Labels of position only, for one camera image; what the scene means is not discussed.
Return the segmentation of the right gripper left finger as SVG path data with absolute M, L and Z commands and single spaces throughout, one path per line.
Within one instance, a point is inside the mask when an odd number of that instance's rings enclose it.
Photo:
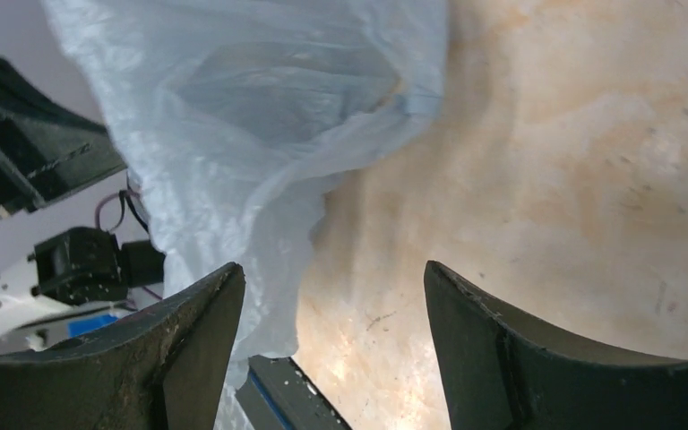
M 0 356 L 0 429 L 211 429 L 245 296 L 229 263 L 41 352 Z

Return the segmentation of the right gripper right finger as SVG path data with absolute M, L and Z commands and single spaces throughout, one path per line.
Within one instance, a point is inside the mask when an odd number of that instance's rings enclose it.
M 440 262 L 426 306 L 454 429 L 688 429 L 688 360 L 592 340 Z

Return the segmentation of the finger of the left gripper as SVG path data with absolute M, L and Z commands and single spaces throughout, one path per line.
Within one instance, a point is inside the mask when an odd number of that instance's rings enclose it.
M 0 217 L 44 209 L 124 169 L 104 125 L 56 104 L 0 57 Z

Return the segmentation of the light blue trash bag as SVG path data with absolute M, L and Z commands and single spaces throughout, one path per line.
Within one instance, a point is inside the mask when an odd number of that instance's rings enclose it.
M 214 418 L 247 429 L 248 361 L 298 348 L 323 197 L 424 132 L 444 1 L 46 1 L 140 188 L 172 296 L 228 263 L 246 290 Z

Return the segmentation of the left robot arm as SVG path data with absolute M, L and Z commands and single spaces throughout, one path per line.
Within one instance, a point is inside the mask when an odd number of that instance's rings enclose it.
M 0 219 L 61 202 L 125 168 L 107 129 L 46 97 L 0 57 Z M 0 354 L 42 350 L 130 314 L 134 288 L 163 279 L 146 240 L 99 223 L 36 244 L 0 273 Z

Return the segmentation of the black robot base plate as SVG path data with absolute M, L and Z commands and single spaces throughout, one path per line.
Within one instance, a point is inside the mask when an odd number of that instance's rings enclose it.
M 251 357 L 247 381 L 236 396 L 255 429 L 351 429 L 291 357 Z

